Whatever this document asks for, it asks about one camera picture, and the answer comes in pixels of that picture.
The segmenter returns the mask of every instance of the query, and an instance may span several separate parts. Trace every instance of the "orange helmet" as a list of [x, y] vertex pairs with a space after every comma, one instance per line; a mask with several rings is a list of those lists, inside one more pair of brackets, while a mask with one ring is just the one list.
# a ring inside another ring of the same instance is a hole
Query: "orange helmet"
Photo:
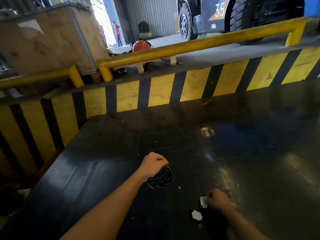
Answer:
[[151, 49], [151, 45], [145, 40], [138, 40], [134, 43], [132, 51], [137, 52], [137, 51], [144, 51], [147, 49]]

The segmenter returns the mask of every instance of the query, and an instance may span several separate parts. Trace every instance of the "yellow safety barrier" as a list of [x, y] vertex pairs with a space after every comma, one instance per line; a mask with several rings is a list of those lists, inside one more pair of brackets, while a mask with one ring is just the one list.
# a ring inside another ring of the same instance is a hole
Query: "yellow safety barrier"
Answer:
[[244, 29], [235, 32], [224, 33], [199, 40], [152, 48], [144, 51], [122, 54], [106, 59], [98, 60], [97, 64], [103, 80], [109, 82], [113, 79], [110, 68], [125, 66], [148, 60], [161, 59], [164, 57], [184, 54], [218, 47], [222, 45], [240, 43], [268, 36], [289, 33], [285, 46], [297, 45], [302, 37], [307, 19], [304, 17], [294, 18], [274, 24]]
[[56, 78], [66, 76], [70, 77], [71, 81], [73, 82], [76, 88], [80, 88], [85, 85], [82, 81], [77, 67], [75, 65], [72, 65], [70, 68], [65, 68], [57, 71], [45, 72], [30, 76], [10, 77], [7, 79], [0, 80], [0, 90], [53, 80]]

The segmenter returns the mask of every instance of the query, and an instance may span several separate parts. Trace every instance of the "yellow and black striped wall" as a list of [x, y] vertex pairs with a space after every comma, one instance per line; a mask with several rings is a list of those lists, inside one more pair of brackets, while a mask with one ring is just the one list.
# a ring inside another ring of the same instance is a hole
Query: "yellow and black striped wall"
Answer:
[[91, 116], [320, 77], [320, 47], [0, 106], [0, 179], [21, 180], [63, 150]]

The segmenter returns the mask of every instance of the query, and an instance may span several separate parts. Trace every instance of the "hand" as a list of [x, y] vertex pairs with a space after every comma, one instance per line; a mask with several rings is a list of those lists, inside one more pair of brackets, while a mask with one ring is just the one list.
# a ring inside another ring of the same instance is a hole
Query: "hand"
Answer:
[[233, 207], [228, 196], [217, 188], [210, 190], [206, 196], [207, 204], [214, 210], [222, 212], [230, 206]]
[[144, 157], [137, 171], [142, 174], [146, 181], [148, 178], [154, 177], [163, 166], [168, 164], [169, 162], [162, 155], [150, 152]]

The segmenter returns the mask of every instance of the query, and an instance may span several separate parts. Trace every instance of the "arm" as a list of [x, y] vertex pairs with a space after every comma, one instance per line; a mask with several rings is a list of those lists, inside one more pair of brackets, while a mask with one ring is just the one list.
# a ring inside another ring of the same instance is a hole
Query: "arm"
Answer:
[[210, 190], [206, 201], [212, 209], [220, 211], [225, 216], [238, 240], [269, 240], [234, 208], [228, 196], [222, 191]]
[[108, 197], [85, 214], [60, 240], [113, 240], [140, 186], [168, 161], [150, 152], [138, 170]]

